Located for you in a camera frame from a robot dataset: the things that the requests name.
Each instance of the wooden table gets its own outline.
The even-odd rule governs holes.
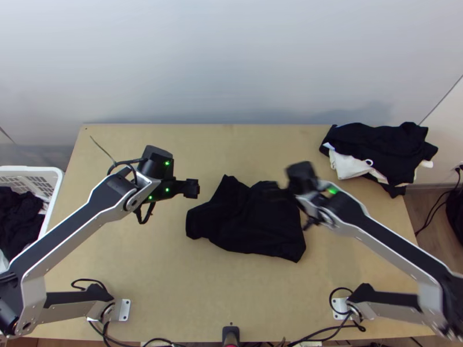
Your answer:
[[[301,338],[338,325],[328,305],[335,287],[415,292],[415,282],[360,242],[324,227],[305,232],[307,250],[297,263],[227,252],[207,239],[185,235],[189,209],[208,201],[223,174],[252,185],[276,180],[286,186],[284,169],[303,160],[319,177],[339,184],[368,208],[373,218],[416,242],[402,197],[391,199],[363,178],[338,182],[329,160],[318,151],[327,125],[86,125],[76,142],[50,226],[84,204],[105,176],[109,158],[139,157],[145,145],[168,150],[175,176],[197,178],[198,200],[181,196],[156,205],[148,224],[135,215],[106,224],[46,276],[47,290],[70,290],[77,278],[103,281],[118,298],[132,299],[130,318],[112,323],[110,335],[123,341],[166,337],[172,341],[220,341],[223,326],[240,327],[242,341]],[[431,335],[425,326],[388,319],[365,322],[367,331],[342,330],[337,338]],[[44,324],[35,337],[100,339],[84,318]]]

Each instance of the wire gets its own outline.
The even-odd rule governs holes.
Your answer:
[[[73,281],[71,282],[71,287],[76,288],[76,289],[80,289],[80,290],[85,290],[84,287],[76,286],[75,284],[76,284],[77,282],[95,282],[95,283],[98,283],[105,291],[108,291],[108,289],[106,289],[105,285],[104,285],[101,281],[98,281],[97,279],[79,278],[79,279],[73,280]]]
[[[437,204],[439,203],[440,199],[445,195],[445,194],[448,194],[448,193],[451,193],[452,191],[455,191],[458,186],[460,185],[460,180],[461,180],[461,173],[460,173],[460,168],[455,168],[455,171],[457,172],[458,174],[458,181],[457,181],[457,184],[455,184],[455,187],[453,187],[453,189],[451,190],[447,190],[445,191],[444,193],[442,193],[439,198],[436,200],[436,202],[434,203],[434,205],[431,207],[431,209],[429,210],[429,213],[428,213],[428,216],[426,217],[426,220],[423,224],[423,226],[421,228],[419,228],[416,232],[415,232],[415,236],[418,236],[418,234],[420,232],[422,232],[424,229],[426,229],[432,222],[432,219],[434,218],[434,215],[436,214],[436,212],[443,206],[447,203],[447,200],[445,200],[443,203],[441,203],[435,210],[434,212],[432,211],[436,206]]]
[[[113,164],[116,164],[116,161],[114,160],[114,158],[111,157],[111,155],[93,138],[93,136],[90,136],[90,138],[93,141],[93,143],[95,143],[95,145],[97,145],[98,148],[101,149],[109,157],[109,159],[111,159]]]
[[[126,165],[130,168],[130,170],[132,171],[132,174],[134,175],[134,183],[135,185],[138,184],[138,180],[137,180],[137,173],[134,169],[134,167],[132,166],[132,164],[136,164],[136,163],[140,163],[142,161],[145,161],[146,159],[144,158],[138,158],[138,159],[132,159],[132,160],[123,160],[123,161],[115,161],[108,169],[108,172],[106,173],[106,175],[110,175],[111,172],[117,168],[118,166],[121,166],[121,165]]]
[[[423,345],[421,343],[419,343],[414,337],[410,337],[413,341],[415,341],[415,343],[420,346],[420,347],[423,347]]]
[[[360,330],[361,332],[365,332],[366,329],[365,327],[357,324],[354,322],[354,324],[352,325],[346,325],[346,322],[347,320],[350,318],[350,316],[354,314],[352,311],[349,312],[346,316],[346,318],[344,318],[343,322],[337,326],[337,327],[329,327],[329,328],[324,328],[324,329],[321,329],[321,330],[318,330],[310,335],[307,335],[306,337],[300,339],[300,340],[297,340],[297,341],[294,341],[294,342],[291,342],[290,344],[288,344],[288,347],[293,347],[297,344],[300,344],[301,342],[325,342],[325,341],[328,341],[329,339],[332,339],[333,337],[335,337],[339,331],[341,331],[341,329],[343,328],[357,328],[358,330]],[[326,331],[330,331],[330,330],[336,330],[333,334],[331,334],[330,336],[328,337],[325,337],[325,338],[320,338],[320,339],[312,339],[313,336],[317,336],[321,333],[324,333]]]
[[[148,347],[151,342],[155,342],[155,341],[162,341],[162,342],[165,342],[165,343],[167,343],[169,345],[173,345],[173,343],[171,341],[169,341],[169,340],[167,340],[165,338],[155,337],[155,338],[152,338],[152,339],[148,340],[148,342],[145,343],[143,345],[143,347]]]
[[[335,292],[339,291],[339,290],[346,290],[346,291],[349,291],[351,294],[353,294],[354,292],[352,290],[350,290],[349,288],[346,288],[346,287],[338,287],[336,289],[334,289],[334,291],[332,291],[329,295],[329,306],[331,307],[331,309],[333,311],[335,311],[336,313],[338,313],[339,315],[346,315],[348,314],[349,312],[351,312],[351,310],[347,310],[345,312],[339,312],[338,310],[336,310],[334,307],[333,307],[333,295],[335,294]]]
[[[5,276],[0,277],[0,283],[10,282],[11,280],[17,279],[17,276],[14,272],[11,272]]]
[[[146,210],[145,217],[141,217],[141,205],[139,205],[135,210],[134,213],[137,216],[138,224],[146,224],[149,218],[153,215],[153,210],[156,206],[156,201],[153,201],[149,204],[148,209]]]
[[[106,328],[106,330],[103,328],[103,330],[105,331],[105,333],[103,334],[103,333],[93,324],[93,322],[89,322],[89,324],[90,324],[90,326],[93,328],[93,330],[95,330],[95,331],[98,333],[98,335],[100,335],[100,336],[103,337],[103,342],[105,342],[106,345],[109,345],[109,344],[108,344],[108,341],[111,341],[113,344],[117,344],[117,345],[122,346],[122,347],[133,347],[133,346],[131,346],[131,345],[123,344],[122,342],[120,342],[120,341],[118,341],[118,340],[115,340],[115,339],[109,337],[109,336],[106,334],[106,330],[107,330],[108,328]]]
[[[108,331],[109,322],[103,326],[103,343],[106,347],[111,347],[108,340],[106,339],[106,332]]]

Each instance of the white laundry basket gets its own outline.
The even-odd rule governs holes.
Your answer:
[[[0,166],[1,187],[10,187],[20,194],[31,191],[48,202],[39,238],[42,238],[47,232],[48,222],[63,176],[64,174],[60,169],[53,167]]]

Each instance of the wooden floor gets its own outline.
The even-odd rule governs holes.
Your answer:
[[[444,190],[409,190],[405,196],[405,204],[410,216],[413,229],[418,230],[424,223],[426,216],[438,196]],[[431,225],[423,230],[417,237],[418,244],[430,254],[446,263],[453,271],[463,273],[463,246],[456,239],[449,226],[444,207],[436,213]],[[456,342],[429,336],[418,337],[423,347],[451,347],[463,346]],[[356,340],[356,341],[329,341],[324,346],[369,346],[376,342],[384,347],[418,347],[410,338],[383,339],[383,340]],[[8,347],[105,347],[103,342],[94,341],[68,341],[58,339],[20,338],[10,341]],[[218,347],[220,344],[191,343],[188,347]]]

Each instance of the pile of clothes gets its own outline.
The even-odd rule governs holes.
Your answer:
[[[276,182],[260,181],[248,187],[224,175],[211,200],[188,211],[186,235],[208,238],[231,252],[297,263],[306,250],[299,208],[290,199],[275,199],[279,191]]]
[[[376,128],[361,123],[333,125],[319,150],[329,157],[339,179],[363,176],[395,198],[415,181],[419,166],[432,168],[438,148],[425,141],[427,133],[428,128],[412,122]]]
[[[39,237],[42,207],[42,199],[30,191],[18,194],[0,187],[0,249],[8,261]]]

